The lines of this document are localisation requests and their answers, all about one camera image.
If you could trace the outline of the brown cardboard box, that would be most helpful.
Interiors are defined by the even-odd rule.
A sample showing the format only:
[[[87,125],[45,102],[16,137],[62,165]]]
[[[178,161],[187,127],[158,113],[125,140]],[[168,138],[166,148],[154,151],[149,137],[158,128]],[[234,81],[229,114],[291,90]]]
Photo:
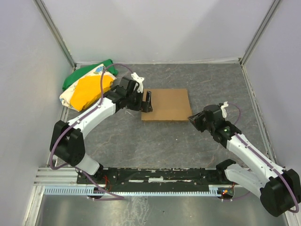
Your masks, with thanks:
[[[187,89],[149,89],[153,111],[142,113],[142,121],[188,121],[192,109]]]

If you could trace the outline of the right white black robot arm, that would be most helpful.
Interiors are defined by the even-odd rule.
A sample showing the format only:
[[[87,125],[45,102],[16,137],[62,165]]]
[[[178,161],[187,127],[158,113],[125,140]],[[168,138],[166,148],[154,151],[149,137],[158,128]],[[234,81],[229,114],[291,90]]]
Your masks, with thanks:
[[[220,176],[239,184],[257,196],[265,210],[274,217],[289,211],[298,213],[301,202],[299,174],[285,170],[261,153],[235,124],[226,119],[228,102],[207,105],[204,110],[188,117],[200,132],[208,131],[215,142],[235,154],[249,169],[227,159],[218,165]]]

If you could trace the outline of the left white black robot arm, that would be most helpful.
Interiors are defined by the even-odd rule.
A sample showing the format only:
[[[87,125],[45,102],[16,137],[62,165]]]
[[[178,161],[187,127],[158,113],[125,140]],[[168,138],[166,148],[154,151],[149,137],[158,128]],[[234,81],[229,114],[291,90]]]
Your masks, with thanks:
[[[84,140],[98,124],[120,109],[152,112],[151,92],[144,91],[144,80],[136,73],[131,78],[124,76],[119,85],[105,92],[99,101],[80,116],[68,122],[58,121],[54,125],[50,151],[68,165],[100,177],[103,165],[86,153]]]

